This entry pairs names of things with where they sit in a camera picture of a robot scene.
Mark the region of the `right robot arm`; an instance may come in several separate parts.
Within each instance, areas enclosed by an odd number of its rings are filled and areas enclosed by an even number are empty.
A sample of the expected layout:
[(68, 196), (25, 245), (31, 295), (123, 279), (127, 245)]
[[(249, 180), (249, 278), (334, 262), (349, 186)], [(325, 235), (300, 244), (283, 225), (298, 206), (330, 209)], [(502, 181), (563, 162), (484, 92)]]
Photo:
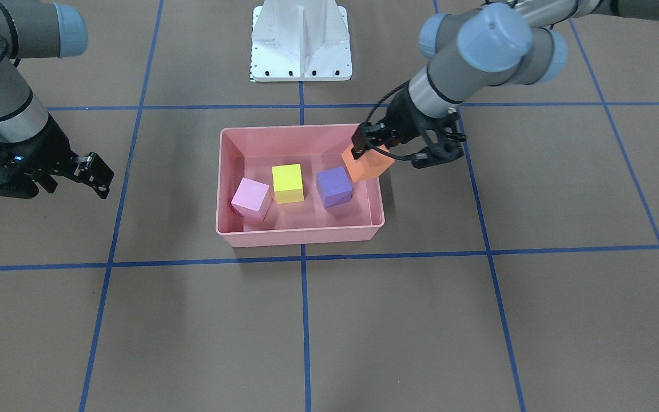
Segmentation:
[(0, 1), (0, 197), (53, 193), (55, 176), (109, 195), (113, 171), (96, 152), (79, 156), (57, 121), (18, 70), (24, 58), (84, 54), (86, 21), (58, 2)]

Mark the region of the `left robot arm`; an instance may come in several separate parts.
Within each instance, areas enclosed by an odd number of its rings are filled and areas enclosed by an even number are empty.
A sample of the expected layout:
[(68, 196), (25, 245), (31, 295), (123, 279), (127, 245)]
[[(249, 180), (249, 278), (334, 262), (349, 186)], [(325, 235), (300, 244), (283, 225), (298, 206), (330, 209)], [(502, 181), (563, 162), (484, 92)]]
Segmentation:
[(350, 156), (375, 152), (416, 168), (459, 159), (467, 139), (458, 127), (460, 104), (485, 87), (554, 78), (568, 52), (552, 27), (588, 15), (659, 21), (659, 1), (487, 1), (461, 15), (429, 17), (419, 32), (428, 63), (386, 95), (379, 122), (356, 128)]

